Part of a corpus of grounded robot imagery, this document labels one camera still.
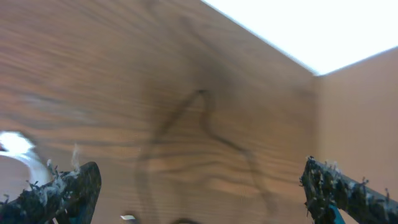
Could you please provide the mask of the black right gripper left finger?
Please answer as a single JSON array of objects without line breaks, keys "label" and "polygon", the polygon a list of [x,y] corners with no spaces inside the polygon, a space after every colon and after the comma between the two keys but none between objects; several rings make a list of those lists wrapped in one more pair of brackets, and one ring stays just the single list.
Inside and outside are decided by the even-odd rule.
[{"label": "black right gripper left finger", "polygon": [[1,202],[1,224],[90,224],[101,190],[97,163],[71,172],[53,169],[52,174],[53,181],[42,186],[30,183],[15,200]]}]

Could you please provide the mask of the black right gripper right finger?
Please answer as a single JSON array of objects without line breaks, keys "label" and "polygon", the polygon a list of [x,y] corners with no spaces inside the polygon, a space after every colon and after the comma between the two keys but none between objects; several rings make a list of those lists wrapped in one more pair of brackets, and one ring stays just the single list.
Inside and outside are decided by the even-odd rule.
[{"label": "black right gripper right finger", "polygon": [[307,158],[300,186],[304,188],[307,213],[314,224],[344,223],[341,211],[357,223],[397,224],[397,202],[389,191],[381,194],[342,174],[336,165]]}]

